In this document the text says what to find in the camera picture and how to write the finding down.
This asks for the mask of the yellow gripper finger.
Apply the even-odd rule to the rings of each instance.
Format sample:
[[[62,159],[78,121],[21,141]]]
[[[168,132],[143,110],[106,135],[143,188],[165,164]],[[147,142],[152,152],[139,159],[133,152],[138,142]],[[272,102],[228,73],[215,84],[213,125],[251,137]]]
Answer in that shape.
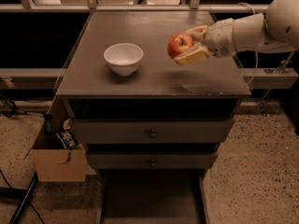
[[[213,52],[200,42],[193,45],[190,49],[183,52],[174,58],[174,61],[179,65],[198,64],[206,62]]]
[[[189,29],[186,34],[189,35],[193,41],[203,43],[205,41],[205,34],[209,27],[207,25],[200,25]]]

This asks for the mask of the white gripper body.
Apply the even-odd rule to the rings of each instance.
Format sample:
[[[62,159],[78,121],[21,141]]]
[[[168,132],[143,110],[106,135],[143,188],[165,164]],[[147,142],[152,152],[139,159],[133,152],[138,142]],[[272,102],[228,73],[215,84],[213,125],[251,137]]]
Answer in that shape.
[[[233,19],[217,21],[205,32],[205,44],[217,58],[235,55]]]

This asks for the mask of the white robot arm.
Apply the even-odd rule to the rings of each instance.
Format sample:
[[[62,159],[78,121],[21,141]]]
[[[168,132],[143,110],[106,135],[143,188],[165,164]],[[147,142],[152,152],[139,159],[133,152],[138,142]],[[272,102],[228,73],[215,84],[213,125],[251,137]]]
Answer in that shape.
[[[194,45],[174,57],[179,65],[225,58],[242,51],[282,53],[299,50],[299,0],[273,0],[265,13],[201,25],[187,34]]]

